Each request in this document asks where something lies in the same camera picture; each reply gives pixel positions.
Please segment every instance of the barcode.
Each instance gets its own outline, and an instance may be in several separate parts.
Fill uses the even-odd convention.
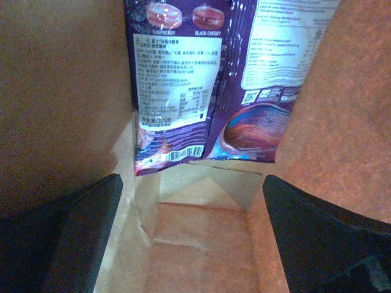
[[[255,99],[257,98],[259,92],[260,92],[260,90],[248,90],[248,91],[246,91],[246,93],[244,94],[242,105],[254,102]]]
[[[201,157],[203,152],[203,145],[192,145],[181,151],[172,151],[168,154],[165,154],[164,161],[176,162],[182,160],[184,157]]]

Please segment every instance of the black object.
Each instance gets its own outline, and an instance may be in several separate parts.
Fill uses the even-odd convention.
[[[291,293],[391,292],[391,225],[273,175],[263,192]]]
[[[93,292],[122,192],[120,175],[0,220],[0,292]]]

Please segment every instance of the qr code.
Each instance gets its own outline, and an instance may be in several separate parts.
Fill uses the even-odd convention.
[[[248,103],[253,103],[257,99],[257,96],[258,96],[259,92],[260,92],[260,90],[248,90],[248,91],[246,91],[246,93],[244,94],[242,105],[243,104],[248,104]]]

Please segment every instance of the purple candy bag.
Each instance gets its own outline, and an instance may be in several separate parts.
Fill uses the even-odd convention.
[[[274,162],[338,3],[125,0],[135,174],[198,159]]]

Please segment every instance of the snack package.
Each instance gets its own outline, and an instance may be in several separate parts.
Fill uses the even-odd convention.
[[[339,0],[125,0],[135,174],[274,162]]]
[[[229,0],[125,0],[138,112],[135,174],[201,158],[224,63]]]
[[[274,162],[339,0],[234,0],[204,158]]]

